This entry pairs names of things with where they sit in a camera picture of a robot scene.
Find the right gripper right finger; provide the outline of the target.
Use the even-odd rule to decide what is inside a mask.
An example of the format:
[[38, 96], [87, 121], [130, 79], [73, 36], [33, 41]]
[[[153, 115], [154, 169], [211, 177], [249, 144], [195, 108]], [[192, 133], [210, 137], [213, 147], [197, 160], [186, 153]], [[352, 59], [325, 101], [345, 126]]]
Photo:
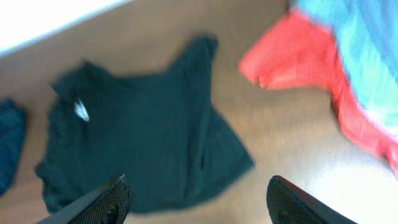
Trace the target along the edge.
[[266, 202], [273, 224], [356, 224], [280, 175], [270, 179]]

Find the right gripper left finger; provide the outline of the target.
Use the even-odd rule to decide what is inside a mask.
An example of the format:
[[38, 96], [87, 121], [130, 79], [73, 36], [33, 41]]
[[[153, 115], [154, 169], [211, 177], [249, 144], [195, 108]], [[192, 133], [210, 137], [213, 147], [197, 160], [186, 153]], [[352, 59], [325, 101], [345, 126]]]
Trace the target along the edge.
[[38, 224], [123, 224], [129, 212], [129, 198], [129, 185], [121, 175]]

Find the dark green black t-shirt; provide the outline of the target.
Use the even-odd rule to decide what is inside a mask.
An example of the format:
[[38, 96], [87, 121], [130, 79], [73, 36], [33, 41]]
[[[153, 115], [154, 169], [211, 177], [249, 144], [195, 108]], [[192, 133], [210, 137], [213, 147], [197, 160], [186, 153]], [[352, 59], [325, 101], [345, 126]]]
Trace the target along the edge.
[[184, 209], [249, 171], [249, 153], [211, 103], [217, 48], [215, 37], [201, 36], [160, 73], [115, 77], [86, 62], [60, 78], [35, 170], [47, 210], [119, 175], [132, 212]]

